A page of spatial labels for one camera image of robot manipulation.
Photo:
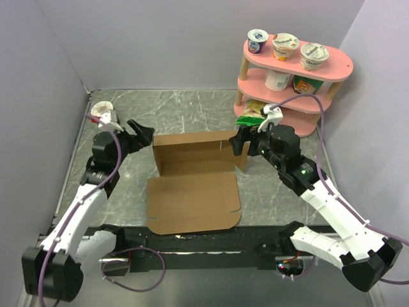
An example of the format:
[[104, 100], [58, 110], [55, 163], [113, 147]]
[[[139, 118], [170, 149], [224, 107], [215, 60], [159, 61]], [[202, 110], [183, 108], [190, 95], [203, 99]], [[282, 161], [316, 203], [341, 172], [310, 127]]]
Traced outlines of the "brown cardboard box sheet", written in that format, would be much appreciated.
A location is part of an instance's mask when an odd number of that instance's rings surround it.
[[241, 218], [234, 130], [156, 135], [153, 155], [159, 173], [147, 181], [147, 227], [158, 235], [227, 230]]

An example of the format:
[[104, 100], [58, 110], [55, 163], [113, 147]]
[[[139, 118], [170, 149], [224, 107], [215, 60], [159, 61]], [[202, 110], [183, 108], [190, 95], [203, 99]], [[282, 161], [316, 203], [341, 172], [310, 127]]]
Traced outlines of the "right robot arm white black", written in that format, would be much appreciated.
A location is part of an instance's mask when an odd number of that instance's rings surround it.
[[245, 143], [249, 156], [262, 156], [278, 172], [282, 183], [319, 212], [338, 234], [335, 240], [302, 223], [282, 229], [281, 251], [293, 255], [304, 251], [339, 268], [358, 290], [369, 291], [394, 266], [405, 245], [403, 239], [375, 230], [369, 221], [339, 194], [317, 164], [302, 155], [300, 138], [293, 127], [241, 126], [230, 138], [233, 153], [240, 155]]

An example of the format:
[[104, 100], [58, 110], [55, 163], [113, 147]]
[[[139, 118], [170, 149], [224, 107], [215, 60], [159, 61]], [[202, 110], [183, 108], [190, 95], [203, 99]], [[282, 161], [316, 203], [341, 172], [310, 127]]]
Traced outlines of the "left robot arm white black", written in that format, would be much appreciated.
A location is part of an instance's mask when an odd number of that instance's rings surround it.
[[121, 256], [127, 248], [122, 227], [102, 225], [88, 239], [84, 236], [99, 208], [106, 203], [120, 179], [119, 167], [127, 155], [148, 147], [154, 129], [134, 120], [127, 124], [133, 134], [117, 123], [89, 119], [102, 127], [93, 138], [91, 157], [71, 205], [38, 247], [22, 255], [27, 294], [57, 301], [73, 301], [85, 275], [105, 255]]

